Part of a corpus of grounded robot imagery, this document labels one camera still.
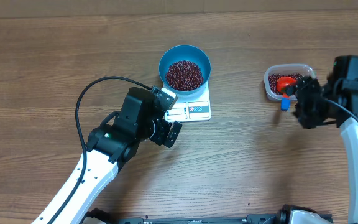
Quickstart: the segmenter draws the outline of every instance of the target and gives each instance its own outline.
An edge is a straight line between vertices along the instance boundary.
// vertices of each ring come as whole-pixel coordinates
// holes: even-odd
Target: white container
[[[266,72],[265,72],[265,89],[267,98],[273,101],[281,101],[283,98],[282,95],[275,94],[270,89],[269,84],[269,75],[273,74],[294,74],[299,73],[303,76],[311,76],[312,78],[316,78],[316,74],[314,73],[313,69],[309,65],[304,64],[285,64],[285,65],[274,65],[271,66]],[[290,96],[290,100],[296,100],[295,95]]]

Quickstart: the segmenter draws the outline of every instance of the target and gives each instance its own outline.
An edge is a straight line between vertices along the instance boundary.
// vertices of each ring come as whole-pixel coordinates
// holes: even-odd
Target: container of beans
[[[282,93],[277,90],[277,81],[281,77],[292,77],[299,79],[304,76],[316,78],[316,74],[309,65],[304,64],[284,64],[271,66],[264,77],[267,98],[273,101],[281,101]],[[290,100],[296,100],[295,95],[290,96]]]
[[[165,52],[158,67],[164,87],[179,97],[202,93],[211,76],[211,62],[199,48],[178,45]]]

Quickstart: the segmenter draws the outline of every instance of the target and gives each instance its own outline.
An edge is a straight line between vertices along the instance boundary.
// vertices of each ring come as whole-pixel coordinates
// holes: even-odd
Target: red bean
[[[200,68],[187,60],[171,64],[165,78],[170,87],[180,91],[195,90],[204,82]]]
[[[272,92],[274,92],[277,95],[283,95],[283,93],[280,93],[277,90],[277,81],[281,77],[291,77],[291,78],[294,78],[295,80],[299,80],[300,78],[303,77],[303,75],[299,74],[299,73],[288,74],[288,75],[285,75],[285,74],[272,74],[272,75],[269,75],[268,76],[269,87],[272,90]]]

